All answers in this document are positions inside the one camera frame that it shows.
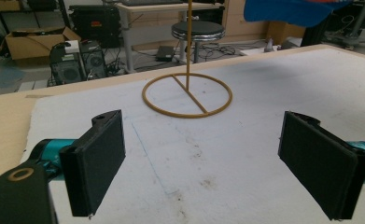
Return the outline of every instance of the stool leg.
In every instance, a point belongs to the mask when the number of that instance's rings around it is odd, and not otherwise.
[[[194,42],[194,63],[199,62],[199,47],[200,47],[200,42]]]

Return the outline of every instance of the blue line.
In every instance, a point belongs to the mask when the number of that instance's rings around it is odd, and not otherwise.
[[[145,148],[145,145],[144,145],[144,143],[142,142],[142,139],[141,139],[141,137],[139,136],[138,131],[135,129],[135,126],[133,125],[133,123],[132,123],[132,126],[133,126],[133,130],[135,131],[136,136],[137,136],[137,137],[138,137],[138,139],[139,139],[139,142],[141,143],[142,149],[144,149],[145,154],[147,154],[147,149]],[[164,191],[164,193],[165,193],[165,194],[167,194],[167,195],[168,195],[168,194],[170,194],[170,193],[168,193],[168,192],[165,190],[165,186],[163,185],[163,183],[162,183],[162,181],[161,181],[161,179],[160,179],[160,177],[159,177],[158,173],[156,172],[155,167],[154,167],[154,165],[153,165],[153,162],[152,162],[152,160],[150,159],[150,157],[149,157],[149,155],[148,155],[148,154],[147,154],[147,160],[149,161],[150,166],[152,167],[152,170],[153,170],[153,172],[155,173],[156,178],[159,180],[159,183],[160,183],[161,188],[162,188],[162,190]]]

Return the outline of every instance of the computer tower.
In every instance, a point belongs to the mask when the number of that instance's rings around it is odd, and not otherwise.
[[[86,80],[81,69],[79,53],[67,54],[63,45],[51,50],[50,68],[56,85]]]
[[[120,46],[119,10],[112,6],[71,6],[73,30],[82,39],[97,40],[103,49]]]
[[[107,77],[104,53],[96,40],[80,43],[80,54],[89,79]]]

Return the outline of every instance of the desk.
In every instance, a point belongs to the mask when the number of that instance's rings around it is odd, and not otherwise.
[[[91,221],[59,214],[60,223],[330,223],[278,159],[278,137],[284,111],[292,110],[320,119],[322,127],[344,140],[365,140],[365,56],[312,46],[197,63],[191,66],[192,72],[221,77],[231,86],[234,99],[228,109],[206,119],[173,119],[145,107],[141,86],[151,78],[185,69],[179,66],[0,95],[0,174],[19,163],[30,127],[29,148],[36,140],[33,133],[51,131],[35,132],[32,114],[38,119],[46,112],[42,119],[51,119],[53,127],[54,120],[64,120],[67,114],[75,118],[97,113],[102,106],[117,106],[125,118],[127,157],[114,181],[116,189],[105,196],[105,210],[100,207]],[[130,98],[123,94],[135,89],[134,102],[126,103]],[[104,92],[115,94],[107,97]],[[87,96],[104,100],[90,101]],[[60,104],[48,111],[54,103]],[[71,109],[85,105],[93,110]],[[76,131],[62,122],[59,125],[61,130]],[[155,135],[142,134],[145,127],[151,127]],[[157,135],[161,130],[179,136],[167,140],[163,137],[168,133]],[[215,135],[198,138],[208,133]],[[214,136],[226,137],[227,142]],[[192,176],[182,176],[192,171]],[[53,197],[60,209],[59,200],[65,197],[54,193]],[[365,186],[353,220],[343,223],[365,223]]]
[[[193,10],[203,10],[203,9],[214,9],[220,8],[223,5],[216,4],[205,4],[205,3],[193,3]],[[163,13],[163,12],[183,12],[184,21],[187,18],[188,4],[171,4],[171,5],[158,5],[158,6],[141,6],[141,7],[126,7],[122,3],[117,3],[116,7],[119,9],[120,23],[121,23],[121,34],[124,40],[124,50],[126,52],[127,60],[127,73],[134,73],[133,69],[133,55],[132,46],[144,43],[151,43],[162,40],[174,39],[171,35],[170,25],[152,26],[152,27],[139,27],[132,28],[129,15],[131,13]],[[180,55],[179,59],[185,59],[185,47],[186,42],[181,41],[180,44]]]

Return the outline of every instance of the stool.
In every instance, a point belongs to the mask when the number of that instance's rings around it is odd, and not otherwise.
[[[180,40],[188,40],[188,22],[181,21],[172,27],[173,37]],[[192,21],[191,22],[191,41],[194,42],[194,62],[199,59],[200,42],[219,40],[225,35],[222,25],[211,21]]]

